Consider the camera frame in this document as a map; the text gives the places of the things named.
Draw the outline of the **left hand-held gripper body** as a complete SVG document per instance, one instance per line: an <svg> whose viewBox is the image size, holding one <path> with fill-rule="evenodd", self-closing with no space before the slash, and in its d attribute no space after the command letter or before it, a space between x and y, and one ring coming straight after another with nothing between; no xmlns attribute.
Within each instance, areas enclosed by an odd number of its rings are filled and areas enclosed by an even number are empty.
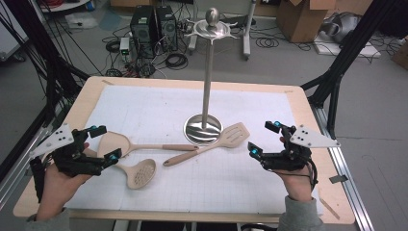
<svg viewBox="0 0 408 231"><path fill-rule="evenodd" d="M30 152L30 157L50 154L58 170L68 176L100 175L103 169L97 167L98 158L88 157L84 153L88 139L85 129L71 130L68 123L63 123Z"/></svg>

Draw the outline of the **solid beige spatula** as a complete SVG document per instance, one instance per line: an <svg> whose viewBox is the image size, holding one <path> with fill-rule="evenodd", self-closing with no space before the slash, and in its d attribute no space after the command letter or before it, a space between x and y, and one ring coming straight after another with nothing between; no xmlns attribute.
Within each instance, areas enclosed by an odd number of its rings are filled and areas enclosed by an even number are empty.
<svg viewBox="0 0 408 231"><path fill-rule="evenodd" d="M102 136L98 145L97 154L103 156L111 151L120 148L123 156L139 149L163 149L176 151L193 151L198 147L193 144L136 144L122 134L116 132L107 132Z"/></svg>

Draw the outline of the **slotted beige spatula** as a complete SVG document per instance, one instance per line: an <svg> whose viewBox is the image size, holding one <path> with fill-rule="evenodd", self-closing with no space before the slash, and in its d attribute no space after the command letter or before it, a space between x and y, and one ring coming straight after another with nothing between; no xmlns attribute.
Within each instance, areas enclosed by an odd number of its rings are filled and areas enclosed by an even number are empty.
<svg viewBox="0 0 408 231"><path fill-rule="evenodd" d="M221 132L219 136L219 140L216 141L215 143L199 148L194 151L190 151L190 152L169 158L163 162L163 166L164 167L175 166L201 153L204 153L206 151L209 151L209 150L212 150L218 147L235 148L239 146L243 141L245 141L249 136L250 136L250 133L246 129L246 127L243 125L242 122L233 124L225 128Z"/></svg>

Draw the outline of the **perforated beige skimmer spoon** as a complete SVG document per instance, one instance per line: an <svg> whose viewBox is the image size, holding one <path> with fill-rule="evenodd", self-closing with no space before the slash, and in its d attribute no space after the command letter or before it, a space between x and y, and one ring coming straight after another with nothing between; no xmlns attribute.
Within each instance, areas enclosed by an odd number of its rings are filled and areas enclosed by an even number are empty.
<svg viewBox="0 0 408 231"><path fill-rule="evenodd" d="M134 166L127 167L116 164L127 176L127 187L138 190L146 186L156 173L156 162L152 159L145 159Z"/></svg>

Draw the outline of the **steel utensil stand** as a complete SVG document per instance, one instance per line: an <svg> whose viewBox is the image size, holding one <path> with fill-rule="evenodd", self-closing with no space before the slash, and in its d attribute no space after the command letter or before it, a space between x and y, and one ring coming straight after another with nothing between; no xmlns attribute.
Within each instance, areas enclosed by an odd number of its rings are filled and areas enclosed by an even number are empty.
<svg viewBox="0 0 408 231"><path fill-rule="evenodd" d="M223 129L219 119L209 114L209 106L215 41L232 37L231 24L224 23L219 19L219 11L216 8L209 8L205 13L204 19L193 23L192 36L198 36L207 42L203 102L202 112L191 116L185 122L184 135L191 143L205 145L217 141Z"/></svg>

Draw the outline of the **person's right hand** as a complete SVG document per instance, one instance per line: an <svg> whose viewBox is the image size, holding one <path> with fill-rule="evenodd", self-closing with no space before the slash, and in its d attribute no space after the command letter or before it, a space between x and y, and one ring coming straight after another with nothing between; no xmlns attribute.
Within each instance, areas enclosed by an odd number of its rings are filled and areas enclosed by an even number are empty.
<svg viewBox="0 0 408 231"><path fill-rule="evenodd" d="M310 183L311 170L308 166L294 171L277 169L274 171L284 182L288 197L299 202L313 200Z"/></svg>

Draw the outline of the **person's left hand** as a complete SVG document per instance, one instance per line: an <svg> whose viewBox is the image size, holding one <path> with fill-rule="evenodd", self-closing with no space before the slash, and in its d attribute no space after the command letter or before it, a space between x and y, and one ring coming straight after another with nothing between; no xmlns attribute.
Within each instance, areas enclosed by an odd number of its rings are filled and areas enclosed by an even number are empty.
<svg viewBox="0 0 408 231"><path fill-rule="evenodd" d="M42 199L36 214L36 221L45 221L59 215L78 189L85 184L91 175L79 174L74 177L60 172L55 164L45 171Z"/></svg>

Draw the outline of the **small silver power box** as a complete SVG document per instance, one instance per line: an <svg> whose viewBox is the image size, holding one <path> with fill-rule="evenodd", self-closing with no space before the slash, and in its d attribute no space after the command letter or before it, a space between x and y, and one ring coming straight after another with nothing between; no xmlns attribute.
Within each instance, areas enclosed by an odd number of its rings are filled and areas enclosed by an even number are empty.
<svg viewBox="0 0 408 231"><path fill-rule="evenodd" d="M120 52L122 61L124 61L125 63L129 63L131 61L131 58L130 58L130 39L129 38L121 38L120 39L119 52Z"/></svg>

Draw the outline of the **black flat device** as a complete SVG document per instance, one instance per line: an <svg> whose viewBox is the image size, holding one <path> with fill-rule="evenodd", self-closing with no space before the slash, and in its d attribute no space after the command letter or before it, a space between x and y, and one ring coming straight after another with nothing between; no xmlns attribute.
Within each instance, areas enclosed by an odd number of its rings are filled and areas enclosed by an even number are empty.
<svg viewBox="0 0 408 231"><path fill-rule="evenodd" d="M222 22L231 24L233 28L245 27L248 22L248 16L235 16L235 17L225 17L221 19Z"/></svg>

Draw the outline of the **white plastic bag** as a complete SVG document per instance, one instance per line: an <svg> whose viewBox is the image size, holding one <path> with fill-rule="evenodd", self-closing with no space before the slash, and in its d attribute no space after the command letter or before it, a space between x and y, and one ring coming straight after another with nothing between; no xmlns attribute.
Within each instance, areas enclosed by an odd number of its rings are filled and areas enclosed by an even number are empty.
<svg viewBox="0 0 408 231"><path fill-rule="evenodd" d="M72 13L64 18L71 29L91 29L98 25L90 13Z"/></svg>

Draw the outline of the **grey bag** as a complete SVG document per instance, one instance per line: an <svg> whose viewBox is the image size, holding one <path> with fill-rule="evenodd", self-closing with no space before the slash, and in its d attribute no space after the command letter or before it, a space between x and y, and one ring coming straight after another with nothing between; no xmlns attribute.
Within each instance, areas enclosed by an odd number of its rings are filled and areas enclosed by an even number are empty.
<svg viewBox="0 0 408 231"><path fill-rule="evenodd" d="M360 20L361 17L355 13L333 13L323 20L319 30L337 43L342 43L356 29Z"/></svg>

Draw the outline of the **white cabinet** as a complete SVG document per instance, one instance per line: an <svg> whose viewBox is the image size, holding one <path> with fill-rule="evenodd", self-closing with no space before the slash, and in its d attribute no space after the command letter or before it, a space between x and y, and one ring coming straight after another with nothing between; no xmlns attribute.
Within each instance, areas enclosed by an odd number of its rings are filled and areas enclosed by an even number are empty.
<svg viewBox="0 0 408 231"><path fill-rule="evenodd" d="M20 48L15 36L18 36L21 42L28 40L4 0L0 0L0 62L6 61Z"/></svg>

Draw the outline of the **white round table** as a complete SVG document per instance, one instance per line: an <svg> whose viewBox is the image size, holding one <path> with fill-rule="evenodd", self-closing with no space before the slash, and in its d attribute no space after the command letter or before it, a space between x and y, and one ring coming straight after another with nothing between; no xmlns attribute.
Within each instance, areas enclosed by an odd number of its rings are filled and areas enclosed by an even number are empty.
<svg viewBox="0 0 408 231"><path fill-rule="evenodd" d="M38 0L39 7L44 13L56 13L84 7L93 11L95 4L93 0Z"/></svg>

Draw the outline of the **brown box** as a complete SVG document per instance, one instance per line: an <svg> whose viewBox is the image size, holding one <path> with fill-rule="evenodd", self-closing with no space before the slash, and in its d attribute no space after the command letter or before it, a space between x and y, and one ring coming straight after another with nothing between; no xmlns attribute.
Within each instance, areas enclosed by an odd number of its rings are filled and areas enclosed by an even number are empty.
<svg viewBox="0 0 408 231"><path fill-rule="evenodd" d="M392 57L392 61L408 70L408 39L401 45Z"/></svg>

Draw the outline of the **black metal frame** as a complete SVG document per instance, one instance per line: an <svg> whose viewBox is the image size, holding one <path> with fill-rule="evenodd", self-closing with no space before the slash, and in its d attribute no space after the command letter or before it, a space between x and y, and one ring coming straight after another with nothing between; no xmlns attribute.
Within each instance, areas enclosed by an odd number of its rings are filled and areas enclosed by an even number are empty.
<svg viewBox="0 0 408 231"><path fill-rule="evenodd" d="M356 29L345 41L344 46L365 45L398 1L372 0ZM303 90L316 87L313 94L308 97L309 104L314 108L322 109L325 100L330 98L326 130L332 139L336 138L335 124L341 81L357 57L358 52L350 54L343 51L322 75L301 85Z"/></svg>
<svg viewBox="0 0 408 231"><path fill-rule="evenodd" d="M47 33L35 10L37 1L0 0L0 23L28 55L39 79L44 80L46 103L10 154L0 164L0 183L3 183L22 151L35 132L57 117L57 106L72 101L82 89L79 80L86 81L89 74L66 60Z"/></svg>

